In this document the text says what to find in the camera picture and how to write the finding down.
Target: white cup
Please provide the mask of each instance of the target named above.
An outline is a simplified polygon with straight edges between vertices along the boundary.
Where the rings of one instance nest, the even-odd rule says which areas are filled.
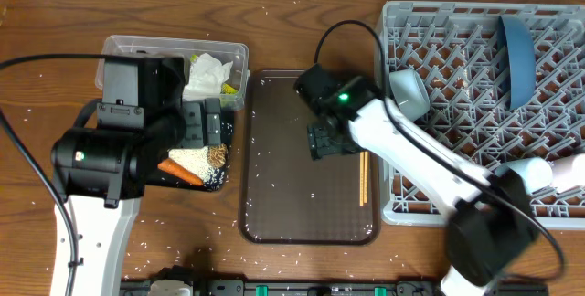
[[[431,108],[429,94],[419,74],[413,69],[392,72],[388,75],[390,88],[400,111],[414,122]]]
[[[585,154],[576,154],[552,163],[552,184],[563,193],[575,186],[585,185]]]
[[[524,188],[528,194],[532,194],[552,182],[552,168],[542,158],[528,158],[503,163],[495,168],[495,174],[501,176],[511,169],[522,177]]]

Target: blue bowl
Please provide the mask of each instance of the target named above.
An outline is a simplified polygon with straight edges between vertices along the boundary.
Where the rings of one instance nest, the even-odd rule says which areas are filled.
[[[524,22],[515,16],[500,16],[497,24],[497,48],[507,47],[502,69],[510,67],[510,77],[502,83],[504,93],[510,91],[510,110],[527,104],[537,87],[537,61],[534,42]]]

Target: white food item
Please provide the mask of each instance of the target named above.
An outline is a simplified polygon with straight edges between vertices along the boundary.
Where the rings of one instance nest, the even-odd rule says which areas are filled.
[[[169,151],[168,157],[207,183],[215,172],[207,161],[208,153],[209,148],[204,146],[201,149],[174,149]]]
[[[229,78],[232,65],[233,62],[222,65],[220,60],[208,53],[199,56],[191,63],[189,83],[183,90],[183,99],[198,100],[206,97],[202,95],[219,95],[221,85]]]

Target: gray dish rack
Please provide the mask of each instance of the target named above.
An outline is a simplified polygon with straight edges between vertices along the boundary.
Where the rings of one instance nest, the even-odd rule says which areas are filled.
[[[500,15],[525,20],[534,39],[537,90],[507,111],[509,76],[498,63]],[[441,2],[387,2],[377,32],[386,70],[416,69],[431,110],[415,123],[461,157],[494,170],[501,163],[540,156],[548,161],[585,151],[585,7]],[[380,162],[382,218],[392,225],[442,226],[429,199],[388,163]],[[585,188],[559,194],[545,188],[532,208],[548,228],[585,229]]]

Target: wooden surface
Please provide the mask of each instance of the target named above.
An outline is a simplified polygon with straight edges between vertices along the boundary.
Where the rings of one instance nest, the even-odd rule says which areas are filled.
[[[315,45],[328,26],[348,18],[374,25],[386,1],[10,0],[0,26],[0,59],[97,53],[107,36],[125,34],[242,42],[250,48],[252,71],[305,69],[312,64]],[[585,0],[437,1],[585,4]],[[371,71],[369,36],[353,28],[339,31],[324,46],[325,65]],[[96,67],[95,61],[61,60],[2,71],[0,106],[49,174],[53,142],[70,127],[84,102],[101,96],[94,86]],[[237,149],[244,141],[245,118],[240,117],[234,140]],[[174,264],[193,265],[204,276],[225,273],[289,280],[439,279],[448,269],[439,228],[384,226],[378,239],[366,247],[250,244],[234,224],[243,154],[231,157],[229,182],[219,192],[147,187],[130,236],[124,276],[146,278]],[[56,242],[53,204],[3,133],[0,201],[0,294],[45,295]],[[554,235],[565,249],[569,269],[563,280],[550,284],[552,293],[585,293],[585,233]],[[514,269],[546,274],[555,263],[552,249],[540,239]]]

